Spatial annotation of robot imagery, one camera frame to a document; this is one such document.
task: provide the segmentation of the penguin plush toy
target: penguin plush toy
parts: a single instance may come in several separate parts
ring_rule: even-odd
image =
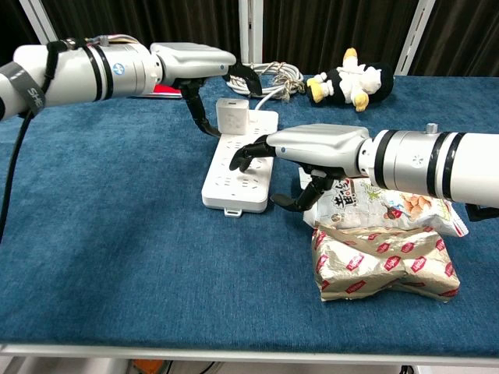
[[[393,80],[389,65],[381,62],[359,65],[357,51],[349,48],[342,66],[306,81],[306,93],[315,104],[352,103],[356,111],[365,111],[370,102],[382,101],[390,94]]]

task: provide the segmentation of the black curtain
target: black curtain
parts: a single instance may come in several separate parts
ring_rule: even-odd
[[[355,47],[360,62],[395,70],[417,0],[265,0],[264,62],[288,62],[306,74],[342,63]]]
[[[437,0],[409,74],[499,76],[499,1]]]
[[[39,44],[37,35],[23,11],[19,0],[2,0],[0,24],[4,30],[0,48],[0,66],[12,61],[17,47],[23,44]]]
[[[236,57],[237,0],[43,0],[58,37],[129,34],[148,46],[155,41],[208,44]]]

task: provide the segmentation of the snack bag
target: snack bag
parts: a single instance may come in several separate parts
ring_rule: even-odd
[[[429,227],[404,231],[319,226],[312,253],[323,301],[365,298],[390,288],[447,302],[460,285],[444,240]]]
[[[309,176],[300,170],[305,185]],[[334,181],[333,187],[303,215],[312,227],[401,228],[431,226],[442,235],[464,236],[468,228],[447,200],[380,189],[368,178]]]

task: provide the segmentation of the power outlet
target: power outlet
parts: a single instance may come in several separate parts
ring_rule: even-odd
[[[249,111],[247,135],[221,136],[201,192],[205,206],[223,209],[227,217],[240,217],[243,211],[261,213],[267,207],[272,157],[256,158],[244,172],[230,171],[234,153],[263,134],[277,131],[274,111]]]

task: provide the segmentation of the white cable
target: white cable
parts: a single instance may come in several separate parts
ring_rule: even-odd
[[[250,94],[244,79],[231,76],[227,82],[227,86],[240,95],[263,97],[255,110],[259,110],[261,106],[269,99],[276,98],[289,100],[289,97],[297,91],[304,92],[305,85],[303,83],[303,74],[294,65],[286,64],[285,62],[271,62],[268,64],[244,64],[253,69],[259,76],[263,74],[275,75],[273,85],[262,89],[262,96]]]

